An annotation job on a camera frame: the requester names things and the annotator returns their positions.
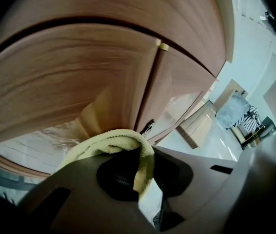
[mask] white floor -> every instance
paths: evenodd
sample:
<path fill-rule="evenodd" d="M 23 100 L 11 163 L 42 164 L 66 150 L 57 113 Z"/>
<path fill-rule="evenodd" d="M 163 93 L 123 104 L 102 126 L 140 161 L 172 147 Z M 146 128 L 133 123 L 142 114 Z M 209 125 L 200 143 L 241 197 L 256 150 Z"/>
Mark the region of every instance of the white floor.
<path fill-rule="evenodd" d="M 179 152 L 237 161 L 242 148 L 230 130 L 224 129 L 215 118 L 202 147 L 192 149 L 177 130 L 173 130 L 158 146 Z"/>
<path fill-rule="evenodd" d="M 52 174 L 66 154 L 84 140 L 72 121 L 1 142 L 0 155 L 21 166 Z"/>

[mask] yellow towel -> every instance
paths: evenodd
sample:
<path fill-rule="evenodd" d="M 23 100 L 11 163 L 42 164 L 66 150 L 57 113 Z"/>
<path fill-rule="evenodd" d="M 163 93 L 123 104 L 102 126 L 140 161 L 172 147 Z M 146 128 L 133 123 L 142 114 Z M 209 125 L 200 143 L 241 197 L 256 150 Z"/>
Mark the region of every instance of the yellow towel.
<path fill-rule="evenodd" d="M 112 130 L 82 142 L 69 151 L 58 170 L 75 160 L 102 153 L 115 154 L 123 150 L 130 151 L 136 148 L 140 148 L 140 157 L 134 181 L 134 190 L 138 192 L 140 199 L 153 178 L 154 151 L 148 141 L 133 130 Z"/>

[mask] cloth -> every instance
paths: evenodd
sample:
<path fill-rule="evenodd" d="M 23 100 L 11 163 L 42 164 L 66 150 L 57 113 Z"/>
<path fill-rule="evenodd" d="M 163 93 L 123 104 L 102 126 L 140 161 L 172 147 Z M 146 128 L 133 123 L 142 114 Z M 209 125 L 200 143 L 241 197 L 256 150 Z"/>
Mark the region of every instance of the cloth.
<path fill-rule="evenodd" d="M 140 156 L 139 167 L 134 181 L 134 190 L 138 192 L 139 199 L 141 199 L 152 182 L 154 151 L 148 141 L 133 130 L 112 130 L 80 143 L 69 151 L 58 170 L 75 160 L 102 153 L 115 154 L 123 150 L 130 151 L 137 148 L 140 148 Z"/>
<path fill-rule="evenodd" d="M 249 111 L 247 111 L 233 126 L 236 127 L 241 124 L 249 133 L 254 132 L 257 127 L 260 127 L 261 123 L 256 107 L 251 106 Z"/>

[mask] cabinet handle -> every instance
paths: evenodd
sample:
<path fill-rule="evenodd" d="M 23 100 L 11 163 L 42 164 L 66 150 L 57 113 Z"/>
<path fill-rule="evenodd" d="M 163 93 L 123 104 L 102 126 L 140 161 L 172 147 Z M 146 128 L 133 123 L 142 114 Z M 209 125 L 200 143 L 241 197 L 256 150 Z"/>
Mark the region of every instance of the cabinet handle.
<path fill-rule="evenodd" d="M 155 121 L 154 119 L 150 120 L 146 126 L 143 128 L 143 130 L 140 132 L 140 134 L 144 137 L 148 135 L 148 133 L 151 131 L 152 127 L 154 126 Z"/>

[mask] cabinet door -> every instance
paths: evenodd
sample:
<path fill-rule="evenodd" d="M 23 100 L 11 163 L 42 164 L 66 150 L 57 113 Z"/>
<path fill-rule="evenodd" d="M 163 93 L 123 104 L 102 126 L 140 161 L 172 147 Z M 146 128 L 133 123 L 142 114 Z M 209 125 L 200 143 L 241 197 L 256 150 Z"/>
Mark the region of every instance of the cabinet door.
<path fill-rule="evenodd" d="M 155 141 L 174 129 L 204 96 L 215 78 L 173 48 L 159 50 L 137 122 L 140 132 L 152 119 L 147 139 Z"/>
<path fill-rule="evenodd" d="M 226 61 L 215 0 L 17 0 L 0 22 L 0 44 L 59 21 L 130 25 L 166 38 L 216 77 Z"/>
<path fill-rule="evenodd" d="M 89 137 L 133 129 L 159 40 L 123 27 L 71 24 L 0 53 L 0 141 L 81 114 Z"/>

